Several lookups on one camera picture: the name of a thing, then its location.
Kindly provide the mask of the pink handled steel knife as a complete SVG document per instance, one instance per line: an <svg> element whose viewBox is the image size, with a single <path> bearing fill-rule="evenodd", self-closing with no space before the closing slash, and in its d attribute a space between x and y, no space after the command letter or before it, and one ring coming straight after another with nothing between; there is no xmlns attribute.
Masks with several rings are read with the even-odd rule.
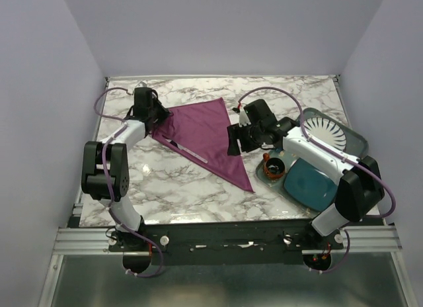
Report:
<svg viewBox="0 0 423 307"><path fill-rule="evenodd" d="M192 157L198 159L199 161L203 162L203 163L208 163L208 160L206 160L205 158L203 158L202 156L198 155L197 153L193 152L192 150L189 150L188 148L185 148L184 146L176 143L174 140L164 136L164 139L170 143L171 145L173 145L174 147L178 148L181 151L186 152L187 154L191 155Z"/></svg>

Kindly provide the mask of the purple cloth napkin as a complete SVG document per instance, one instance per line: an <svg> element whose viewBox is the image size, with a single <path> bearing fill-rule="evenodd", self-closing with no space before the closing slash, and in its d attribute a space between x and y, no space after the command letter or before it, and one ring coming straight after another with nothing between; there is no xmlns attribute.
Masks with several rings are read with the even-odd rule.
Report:
<svg viewBox="0 0 423 307"><path fill-rule="evenodd" d="M173 115L153 132L153 139L234 186L253 192L241 156L227 155L229 115L222 98L171 107ZM202 156L203 163L168 143L164 136Z"/></svg>

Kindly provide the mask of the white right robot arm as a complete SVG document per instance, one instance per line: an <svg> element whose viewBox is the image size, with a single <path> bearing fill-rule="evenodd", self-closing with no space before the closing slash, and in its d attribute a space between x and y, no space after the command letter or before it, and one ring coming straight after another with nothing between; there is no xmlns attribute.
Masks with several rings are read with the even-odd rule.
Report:
<svg viewBox="0 0 423 307"><path fill-rule="evenodd" d="M296 155L288 164L264 153L260 173L268 181L281 181L283 187L292 185L289 195L318 212L304 232L305 243L313 249L325 244L335 230L360 221L384 197L374 159L334 150L290 118L270 124L232 124L227 133L228 155L251 152L262 144Z"/></svg>

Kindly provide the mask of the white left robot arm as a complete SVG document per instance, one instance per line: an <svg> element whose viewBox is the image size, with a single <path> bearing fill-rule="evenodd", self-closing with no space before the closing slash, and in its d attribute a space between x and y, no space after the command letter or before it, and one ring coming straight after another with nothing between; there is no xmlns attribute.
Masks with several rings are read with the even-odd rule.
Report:
<svg viewBox="0 0 423 307"><path fill-rule="evenodd" d="M82 191L105 207L116 229L125 232L124 243L133 251L145 246L147 236L140 230L142 215L128 195L128 152L170 115L157 97L136 100L128 115L117 119L120 125L111 135L101 141L88 141L83 149Z"/></svg>

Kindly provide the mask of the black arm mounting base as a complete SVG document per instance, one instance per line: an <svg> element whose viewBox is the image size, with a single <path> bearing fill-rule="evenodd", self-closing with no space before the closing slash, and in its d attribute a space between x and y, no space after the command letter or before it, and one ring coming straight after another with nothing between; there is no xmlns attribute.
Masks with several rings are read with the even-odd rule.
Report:
<svg viewBox="0 0 423 307"><path fill-rule="evenodd" d="M322 237L309 219L156 224L143 227L147 241L114 232L111 252L149 256L154 265L300 265L304 253L343 249L335 230Z"/></svg>

